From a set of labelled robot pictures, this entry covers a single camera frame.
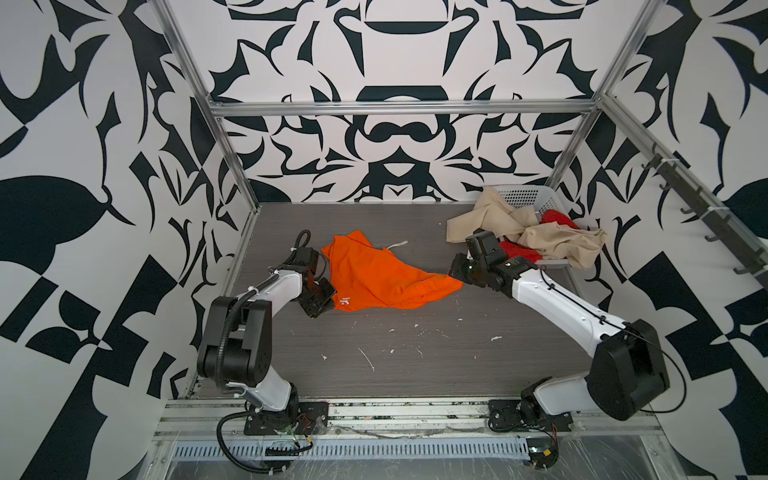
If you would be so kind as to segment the orange shorts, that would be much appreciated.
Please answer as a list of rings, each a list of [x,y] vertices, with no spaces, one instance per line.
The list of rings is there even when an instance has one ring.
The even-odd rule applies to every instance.
[[[356,312],[370,308],[414,310],[462,288],[448,275],[428,273],[377,249],[361,231],[336,236],[322,249],[330,261],[334,308]]]

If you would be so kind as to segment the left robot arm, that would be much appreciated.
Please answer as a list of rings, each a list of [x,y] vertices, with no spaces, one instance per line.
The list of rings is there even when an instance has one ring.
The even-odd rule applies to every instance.
[[[291,424],[299,416],[296,387],[272,366],[273,319],[297,302],[316,318],[331,308],[336,289],[317,271],[322,252],[294,247],[269,277],[238,296],[220,296],[208,311],[196,361],[197,375],[224,394],[247,402],[248,415]]]

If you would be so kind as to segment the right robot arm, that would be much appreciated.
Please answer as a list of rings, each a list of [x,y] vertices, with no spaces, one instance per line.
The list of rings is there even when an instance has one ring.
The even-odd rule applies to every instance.
[[[669,357],[648,322],[628,322],[588,303],[543,267],[509,256],[490,231],[478,229],[465,242],[468,251],[455,256],[451,277],[532,308],[591,359],[585,373],[548,377],[524,390],[511,419],[514,425],[542,428],[572,412],[602,412],[625,421],[670,388]]]

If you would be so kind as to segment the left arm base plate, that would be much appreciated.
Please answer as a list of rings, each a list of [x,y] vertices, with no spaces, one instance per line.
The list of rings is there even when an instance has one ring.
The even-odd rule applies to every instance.
[[[245,420],[246,436],[267,436],[280,433],[309,435],[323,429],[329,414],[326,402],[290,403],[284,411],[258,411],[246,404],[249,413]]]

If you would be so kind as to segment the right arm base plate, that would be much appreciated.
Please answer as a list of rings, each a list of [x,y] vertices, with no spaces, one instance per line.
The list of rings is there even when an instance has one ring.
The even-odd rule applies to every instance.
[[[488,402],[488,427],[497,433],[513,430],[542,430],[569,432],[573,419],[569,413],[550,415],[533,397],[514,399],[495,399]]]

